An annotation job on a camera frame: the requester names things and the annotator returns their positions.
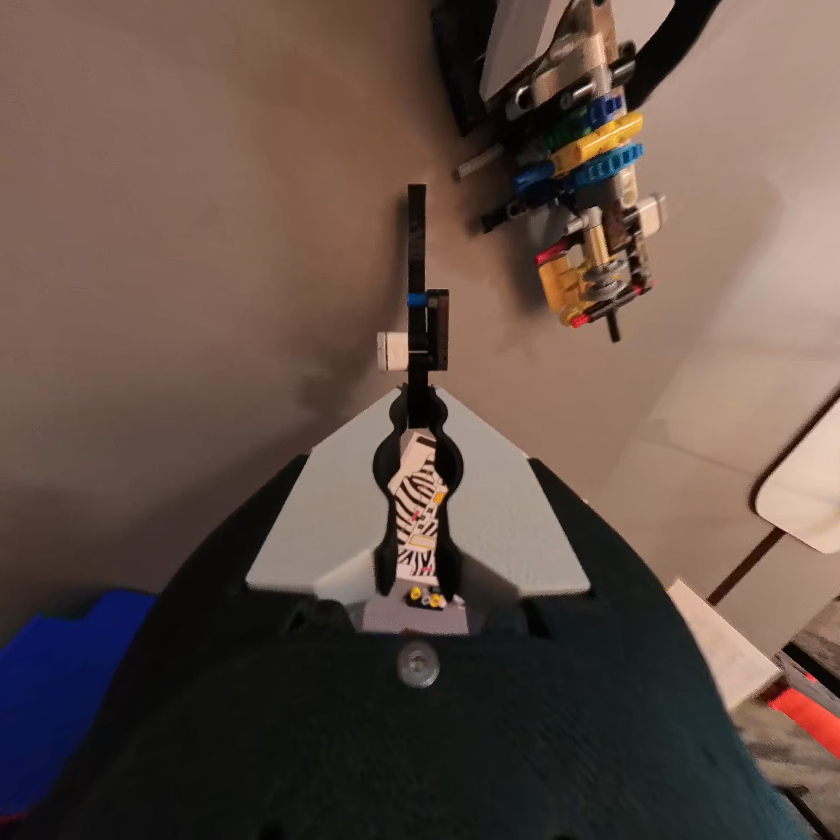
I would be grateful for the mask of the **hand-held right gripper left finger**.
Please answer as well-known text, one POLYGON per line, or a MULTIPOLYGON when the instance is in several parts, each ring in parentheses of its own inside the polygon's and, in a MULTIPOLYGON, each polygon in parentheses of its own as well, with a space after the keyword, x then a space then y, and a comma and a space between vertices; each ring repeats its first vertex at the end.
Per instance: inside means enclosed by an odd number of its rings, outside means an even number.
POLYGON ((245 577, 249 590, 338 602, 363 630, 365 607, 394 580, 389 484, 405 408, 393 389, 314 446, 245 577))

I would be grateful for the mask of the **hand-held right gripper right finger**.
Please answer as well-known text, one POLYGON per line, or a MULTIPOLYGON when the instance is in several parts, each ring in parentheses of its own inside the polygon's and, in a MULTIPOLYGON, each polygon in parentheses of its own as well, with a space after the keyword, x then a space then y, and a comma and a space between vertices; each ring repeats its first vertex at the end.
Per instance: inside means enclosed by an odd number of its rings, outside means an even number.
POLYGON ((460 478, 446 479, 446 516, 466 606, 487 618, 523 600, 588 593, 591 582, 526 453, 446 390, 436 396, 462 466, 460 478))

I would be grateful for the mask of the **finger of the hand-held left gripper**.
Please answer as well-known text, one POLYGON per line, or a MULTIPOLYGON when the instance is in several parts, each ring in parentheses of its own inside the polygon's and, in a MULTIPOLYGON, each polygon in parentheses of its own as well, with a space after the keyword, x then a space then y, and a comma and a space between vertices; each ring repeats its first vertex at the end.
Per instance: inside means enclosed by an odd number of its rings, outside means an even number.
POLYGON ((479 80, 484 103, 535 103, 537 79, 576 47, 573 1, 499 1, 479 80))
POLYGON ((637 52, 628 82, 628 109, 640 109, 687 56, 721 1, 674 1, 664 22, 637 52))

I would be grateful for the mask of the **multicoloured lego chassis assembly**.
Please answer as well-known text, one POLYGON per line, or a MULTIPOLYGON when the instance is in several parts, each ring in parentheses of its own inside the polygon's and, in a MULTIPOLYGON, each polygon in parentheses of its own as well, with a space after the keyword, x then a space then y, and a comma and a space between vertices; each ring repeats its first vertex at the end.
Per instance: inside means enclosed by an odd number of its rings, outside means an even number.
POLYGON ((534 257, 549 309, 571 329, 604 322, 618 343, 619 312, 653 288, 647 244, 665 224, 665 199, 637 190, 644 118, 626 97, 637 48, 617 37, 611 2, 576 2, 576 47, 537 79, 537 102, 484 103, 480 75, 497 3, 435 2, 430 12, 458 131, 486 128, 490 136, 455 179, 495 163, 511 176, 510 196, 476 223, 483 235, 521 217, 555 215, 559 236, 534 257))

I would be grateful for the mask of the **black lego beam subassembly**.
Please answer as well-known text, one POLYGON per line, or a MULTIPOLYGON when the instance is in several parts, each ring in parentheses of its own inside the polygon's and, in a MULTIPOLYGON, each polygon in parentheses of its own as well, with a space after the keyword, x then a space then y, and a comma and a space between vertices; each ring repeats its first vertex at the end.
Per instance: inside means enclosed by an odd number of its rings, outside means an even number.
POLYGON ((426 284, 427 187, 411 184, 407 210, 407 331, 380 332, 376 339, 381 372, 406 373, 403 388, 410 428, 431 433, 440 423, 441 408, 429 375, 448 369, 450 299, 447 289, 426 284))

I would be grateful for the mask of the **zebra print sticker sheet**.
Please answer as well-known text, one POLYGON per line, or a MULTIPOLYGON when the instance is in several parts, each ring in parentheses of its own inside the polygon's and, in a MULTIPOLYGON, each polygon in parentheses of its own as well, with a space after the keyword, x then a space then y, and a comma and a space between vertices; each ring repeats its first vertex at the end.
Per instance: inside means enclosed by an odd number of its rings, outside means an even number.
POLYGON ((400 468, 388 485, 395 502, 396 576, 438 585, 438 513, 448 488, 435 467, 436 440, 427 430, 414 429, 402 442, 400 468))

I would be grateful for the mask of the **white flat panel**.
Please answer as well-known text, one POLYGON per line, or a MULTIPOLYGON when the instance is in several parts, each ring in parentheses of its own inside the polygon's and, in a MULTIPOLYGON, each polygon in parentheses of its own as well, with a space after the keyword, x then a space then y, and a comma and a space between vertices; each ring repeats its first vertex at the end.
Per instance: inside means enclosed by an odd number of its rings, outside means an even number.
POLYGON ((757 697, 781 678, 781 668, 687 583, 675 579, 667 593, 688 626, 729 712, 757 697))

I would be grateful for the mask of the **white monitor stand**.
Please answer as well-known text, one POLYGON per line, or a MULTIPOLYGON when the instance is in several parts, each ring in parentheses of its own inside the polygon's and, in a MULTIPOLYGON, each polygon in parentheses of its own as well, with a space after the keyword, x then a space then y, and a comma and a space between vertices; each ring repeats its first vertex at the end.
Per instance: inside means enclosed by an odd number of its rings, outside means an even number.
POLYGON ((839 551, 839 400, 825 406, 755 487, 763 520, 823 554, 839 551))

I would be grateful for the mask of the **blue container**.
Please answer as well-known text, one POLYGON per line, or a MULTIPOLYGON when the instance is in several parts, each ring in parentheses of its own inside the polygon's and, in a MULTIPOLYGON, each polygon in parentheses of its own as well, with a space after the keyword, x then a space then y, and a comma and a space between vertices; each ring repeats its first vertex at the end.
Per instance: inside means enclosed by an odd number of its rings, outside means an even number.
POLYGON ((2 646, 1 829, 11 837, 84 742, 156 594, 109 589, 38 612, 2 646))

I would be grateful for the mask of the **red object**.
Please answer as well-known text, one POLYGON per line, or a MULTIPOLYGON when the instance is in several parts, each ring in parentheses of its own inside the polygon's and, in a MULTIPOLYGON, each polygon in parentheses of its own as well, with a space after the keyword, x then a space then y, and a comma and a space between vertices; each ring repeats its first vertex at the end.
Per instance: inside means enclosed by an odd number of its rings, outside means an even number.
POLYGON ((839 718, 831 711, 794 688, 784 689, 768 706, 793 720, 826 750, 839 755, 839 718))

